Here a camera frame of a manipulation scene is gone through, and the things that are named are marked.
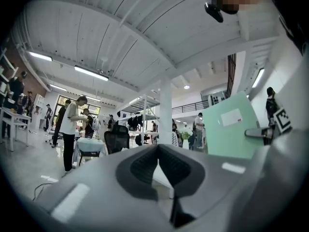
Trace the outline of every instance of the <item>brown wall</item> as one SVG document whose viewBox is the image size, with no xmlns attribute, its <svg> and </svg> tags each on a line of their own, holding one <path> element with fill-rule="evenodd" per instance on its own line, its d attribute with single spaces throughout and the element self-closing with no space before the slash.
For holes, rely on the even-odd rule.
<svg viewBox="0 0 309 232">
<path fill-rule="evenodd" d="M 30 73 L 30 71 L 25 66 L 24 62 L 22 61 L 17 49 L 15 48 L 14 44 L 12 43 L 12 40 L 10 39 L 8 43 L 3 44 L 2 48 L 7 48 L 5 55 L 8 58 L 8 60 L 15 64 L 15 66 L 18 67 L 18 71 L 15 76 L 20 75 L 22 71 L 27 71 L 27 77 L 24 79 L 24 93 L 27 94 L 28 91 L 32 91 L 33 98 L 35 98 L 36 94 L 40 94 L 43 97 L 45 97 L 46 89 L 41 86 L 41 84 L 35 79 L 35 77 Z M 9 78 L 12 76 L 13 71 L 7 70 L 6 67 L 5 72 L 3 72 L 4 76 Z"/>
</svg>

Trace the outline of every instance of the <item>light green panel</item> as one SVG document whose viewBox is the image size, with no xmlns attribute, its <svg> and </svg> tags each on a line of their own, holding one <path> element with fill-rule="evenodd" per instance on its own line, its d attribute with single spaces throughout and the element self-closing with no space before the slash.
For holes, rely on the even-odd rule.
<svg viewBox="0 0 309 232">
<path fill-rule="evenodd" d="M 224 127 L 221 114 L 237 108 L 242 121 Z M 250 159 L 254 151 L 264 145 L 262 138 L 245 137 L 246 129 L 257 128 L 257 117 L 244 92 L 205 109 L 203 119 L 210 155 Z"/>
</svg>

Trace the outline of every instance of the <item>tablecloth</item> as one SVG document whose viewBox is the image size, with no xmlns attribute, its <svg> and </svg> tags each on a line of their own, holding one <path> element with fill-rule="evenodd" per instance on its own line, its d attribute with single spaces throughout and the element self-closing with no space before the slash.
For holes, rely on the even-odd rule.
<svg viewBox="0 0 309 232">
<path fill-rule="evenodd" d="M 104 153 L 104 144 L 102 140 L 81 137 L 79 140 L 76 141 L 72 162 L 77 162 L 77 157 L 80 150 L 83 152 Z"/>
</svg>

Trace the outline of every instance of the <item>black metal railing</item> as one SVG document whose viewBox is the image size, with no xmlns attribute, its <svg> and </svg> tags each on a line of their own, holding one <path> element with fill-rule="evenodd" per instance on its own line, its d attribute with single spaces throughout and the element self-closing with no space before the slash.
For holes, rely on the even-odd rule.
<svg viewBox="0 0 309 232">
<path fill-rule="evenodd" d="M 234 76 L 236 69 L 236 54 L 229 55 L 227 59 L 228 59 L 228 80 L 227 80 L 226 98 L 229 98 L 232 94 L 232 88 L 234 84 Z"/>
<path fill-rule="evenodd" d="M 196 103 L 192 103 L 192 104 L 188 104 L 184 106 L 174 107 L 172 108 L 172 114 L 181 114 L 181 113 L 205 109 L 208 107 L 209 107 L 208 101 L 202 101 L 202 102 L 200 101 L 200 102 L 196 102 Z"/>
</svg>

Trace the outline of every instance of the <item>office chair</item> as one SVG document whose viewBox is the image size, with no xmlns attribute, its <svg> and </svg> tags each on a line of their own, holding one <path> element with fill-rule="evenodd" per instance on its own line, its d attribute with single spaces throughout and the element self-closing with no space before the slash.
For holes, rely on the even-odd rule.
<svg viewBox="0 0 309 232">
<path fill-rule="evenodd" d="M 112 131 L 104 133 L 105 144 L 108 154 L 120 152 L 122 148 L 129 148 L 129 131 L 127 127 L 114 125 Z"/>
</svg>

